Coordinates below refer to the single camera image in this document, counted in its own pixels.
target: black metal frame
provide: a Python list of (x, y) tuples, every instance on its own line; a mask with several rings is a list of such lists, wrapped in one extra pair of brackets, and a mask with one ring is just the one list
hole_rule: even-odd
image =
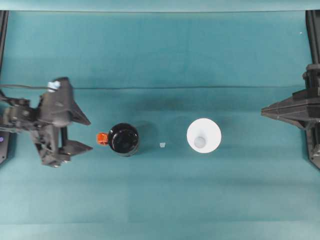
[[(309, 45), (312, 63), (320, 64), (320, 10), (308, 10), (305, 12), (305, 22), (309, 37)], [(311, 79), (305, 81), (305, 88), (309, 89), (314, 84)], [(320, 146), (320, 123), (305, 131), (309, 160), (320, 168), (320, 156), (315, 149)]]
[[(9, 11), (0, 11), (0, 73), (2, 69), (2, 62), (5, 50), (5, 41), (7, 34)], [(0, 164), (3, 163), (8, 157), (8, 147), (10, 133), (0, 131)]]
[(5, 50), (5, 41), (8, 25), (9, 11), (0, 11), (0, 72), (2, 67), (2, 59)]

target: red cap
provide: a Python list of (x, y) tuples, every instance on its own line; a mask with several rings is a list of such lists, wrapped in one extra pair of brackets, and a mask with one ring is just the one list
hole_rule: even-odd
[(99, 132), (96, 135), (96, 142), (103, 146), (108, 145), (108, 134), (105, 132)]

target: teal tablecloth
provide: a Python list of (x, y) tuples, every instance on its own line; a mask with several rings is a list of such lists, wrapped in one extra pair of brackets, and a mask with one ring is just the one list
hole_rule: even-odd
[[(0, 167), (0, 239), (318, 239), (320, 172), (304, 133), (260, 116), (304, 87), (304, 17), (11, 12), (1, 83), (69, 76), (92, 122), (69, 137), (94, 150), (49, 168), (20, 134)], [(35, 106), (41, 91), (5, 93)], [(210, 154), (186, 141), (201, 117), (222, 130)], [(133, 157), (96, 144), (119, 122), (140, 132)]]

